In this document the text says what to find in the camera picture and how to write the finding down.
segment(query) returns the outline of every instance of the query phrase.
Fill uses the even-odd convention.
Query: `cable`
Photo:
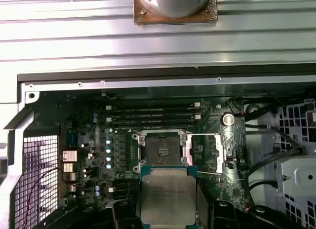
[[[276,102],[280,103],[282,106],[285,106],[285,102],[283,102],[280,98],[278,98],[275,94],[273,93],[270,93],[268,91],[264,91],[264,90],[258,90],[258,91],[253,91],[253,92],[248,92],[248,93],[244,93],[242,95],[239,95],[239,96],[236,96],[234,97],[234,99],[237,99],[237,98],[241,98],[241,97],[244,97],[244,96],[248,96],[248,95],[251,95],[251,94],[261,94],[261,93],[265,93],[267,94],[269,97],[273,98],[274,100],[276,100]]]
[[[35,182],[35,184],[33,185],[33,187],[31,188],[31,192],[29,194],[29,198],[28,198],[28,201],[26,203],[27,207],[26,207],[26,213],[25,213],[25,220],[24,220],[24,223],[23,223],[23,226],[22,226],[22,229],[25,229],[26,226],[27,226],[27,220],[28,220],[28,215],[29,215],[29,210],[30,210],[30,201],[31,201],[31,198],[32,198],[32,193],[35,189],[35,186],[40,182],[40,180],[42,178],[44,178],[49,172],[52,172],[54,170],[59,170],[58,167],[55,167],[53,169],[50,169],[48,171],[46,171],[44,174],[41,175],[41,177],[38,178],[38,180]]]
[[[304,101],[304,99],[305,99],[305,97],[298,97],[298,98],[289,99],[286,102],[284,102],[284,105],[280,105],[280,103],[271,103],[271,104],[269,104],[269,105],[267,105],[265,107],[262,107],[262,108],[260,108],[260,109],[258,109],[256,111],[248,114],[245,117],[245,122],[248,122],[248,121],[253,120],[253,119],[258,119],[259,117],[265,115],[268,112],[276,110],[279,107],[285,107],[285,106],[288,106],[288,105],[301,103],[301,102]]]
[[[264,159],[256,164],[254,164],[253,166],[251,166],[249,168],[249,170],[244,175],[244,190],[245,190],[245,195],[248,196],[249,202],[251,205],[255,205],[255,203],[254,203],[253,198],[252,198],[251,193],[250,193],[249,182],[248,182],[249,176],[251,174],[253,174],[255,171],[257,171],[258,169],[260,169],[261,167],[264,167],[265,165],[269,164],[270,162],[274,162],[274,161],[279,160],[279,159],[284,158],[284,157],[292,156],[292,155],[296,154],[297,152],[298,152],[298,149],[295,149],[295,148],[290,149],[286,152],[272,155],[272,156],[268,157],[267,159]]]
[[[269,152],[269,153],[265,153],[265,154],[263,154],[262,156],[260,156],[259,158],[258,158],[258,160],[255,162],[255,164],[256,163],[258,163],[259,161],[262,161],[263,159],[265,159],[266,157],[268,157],[268,156],[270,156],[270,155],[274,155],[274,154],[278,154],[279,152]]]
[[[68,183],[67,181],[65,181],[65,180],[63,179],[63,174],[64,174],[64,172],[63,172],[60,168],[58,168],[58,167],[49,169],[48,171],[46,171],[45,173],[43,173],[43,174],[41,175],[41,177],[39,177],[38,180],[34,183],[34,185],[33,185],[32,188],[31,188],[31,191],[30,191],[30,193],[29,193],[29,198],[28,198],[27,203],[26,203],[27,207],[26,207],[26,213],[25,213],[25,220],[24,220],[22,229],[25,229],[26,226],[27,226],[27,220],[28,220],[28,215],[29,215],[29,210],[30,210],[30,202],[31,202],[32,193],[33,193],[33,191],[34,191],[34,189],[35,189],[35,186],[38,185],[38,183],[40,182],[40,180],[43,179],[48,173],[50,173],[50,172],[52,172],[52,171],[54,171],[54,170],[59,170],[59,171],[61,171],[61,173],[62,173],[62,175],[61,175],[62,181],[64,181],[66,184],[75,186],[75,187],[77,187],[77,188],[82,188],[82,187],[80,187],[80,186],[77,186],[77,185],[74,185],[74,184],[70,184],[70,183]]]
[[[251,186],[249,186],[249,190],[252,190],[253,188],[260,186],[260,185],[270,185],[274,188],[277,189],[277,181],[273,181],[273,180],[262,180],[262,181],[258,181],[256,183],[253,183]]]
[[[286,141],[288,141],[292,145],[292,147],[300,147],[300,145],[295,140],[291,139],[289,136],[287,136],[282,131],[278,130],[277,128],[273,126],[246,124],[245,127],[253,128],[253,129],[271,129],[275,131],[276,133],[278,133]]]

